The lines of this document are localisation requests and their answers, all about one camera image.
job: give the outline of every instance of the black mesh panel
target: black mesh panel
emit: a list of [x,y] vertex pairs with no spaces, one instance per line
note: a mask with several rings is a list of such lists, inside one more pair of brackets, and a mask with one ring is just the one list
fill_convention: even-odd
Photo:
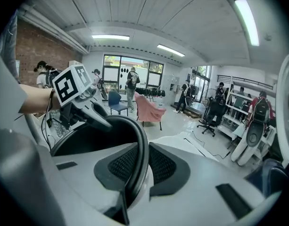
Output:
[[113,175],[126,183],[134,170],[137,154],[138,147],[134,146],[125,154],[111,161],[107,168]]
[[149,148],[149,164],[153,171],[154,184],[170,178],[177,167],[172,159],[160,153],[152,146]]

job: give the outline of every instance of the floor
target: floor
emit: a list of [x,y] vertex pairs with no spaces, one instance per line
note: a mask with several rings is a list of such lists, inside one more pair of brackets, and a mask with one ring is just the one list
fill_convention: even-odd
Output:
[[[196,109],[204,109],[204,105],[200,103],[196,103]],[[107,105],[107,102],[103,102],[103,106],[105,110],[110,114],[110,108]],[[137,119],[137,105],[134,103],[135,110],[131,113],[129,112],[129,117]],[[231,153],[235,149],[235,146],[231,145],[231,138],[226,136],[224,133],[218,131],[215,128],[215,137],[212,137],[210,132],[206,132],[202,134],[204,128],[197,128],[196,125],[200,124],[198,119],[193,119],[184,114],[176,114],[173,112],[173,108],[170,106],[159,106],[167,109],[166,113],[162,117],[162,130],[160,130],[159,123],[151,123],[145,122],[144,129],[148,136],[149,141],[158,139],[160,137],[165,136],[174,136],[178,135],[182,132],[186,132],[193,139],[197,140],[205,149],[207,149],[216,159],[225,165],[226,167],[232,169],[236,173],[238,173],[241,177],[246,176],[250,172],[252,172],[256,167],[256,161],[254,159],[250,159],[249,162],[245,166],[239,166],[237,163],[231,161]],[[112,110],[112,114],[118,114],[118,112]],[[126,115],[126,110],[121,111],[121,115]],[[71,127],[71,129],[77,127],[80,123],[77,123],[75,126]]]

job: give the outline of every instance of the ceiling light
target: ceiling light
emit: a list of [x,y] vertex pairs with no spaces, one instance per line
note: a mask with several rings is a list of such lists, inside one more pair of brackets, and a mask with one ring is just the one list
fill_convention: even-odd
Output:
[[130,36],[124,35],[113,35],[113,34],[99,34],[99,35],[92,35],[94,39],[116,39],[116,40],[129,40]]
[[159,45],[157,46],[157,48],[161,48],[161,49],[167,50],[167,51],[172,52],[172,53],[174,53],[174,54],[177,54],[177,55],[179,55],[179,56],[181,56],[181,57],[184,57],[184,56],[185,56],[184,54],[181,54],[181,53],[179,53],[178,51],[173,50],[173,49],[168,48],[168,47],[165,47],[165,46],[163,46],[163,45],[161,45],[161,44],[159,44]]
[[245,21],[247,31],[249,33],[250,42],[253,46],[259,46],[258,34],[256,29],[256,23],[254,21],[251,9],[246,0],[235,0],[242,17]]

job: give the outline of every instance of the brick wall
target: brick wall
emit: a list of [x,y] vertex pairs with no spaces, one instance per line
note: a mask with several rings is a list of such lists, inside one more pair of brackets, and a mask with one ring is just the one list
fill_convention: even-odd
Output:
[[22,84],[36,86],[38,73],[33,71],[41,60],[64,70],[70,60],[82,61],[82,54],[43,30],[21,20],[17,21],[16,60],[20,61],[19,78]]

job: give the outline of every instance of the black chair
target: black chair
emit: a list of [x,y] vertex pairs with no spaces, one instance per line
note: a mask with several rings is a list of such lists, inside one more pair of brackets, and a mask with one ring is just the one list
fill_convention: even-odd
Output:
[[[213,99],[210,97],[210,103],[208,108],[205,111],[204,120],[199,120],[200,123],[203,125],[197,125],[198,127],[204,127],[206,128],[204,131],[202,131],[202,134],[204,134],[207,130],[211,131],[213,134],[212,136],[215,137],[215,129],[211,128],[211,126],[218,126],[222,121],[222,116],[225,113],[225,100],[223,99]],[[215,125],[213,125],[213,118],[216,115],[216,122]]]

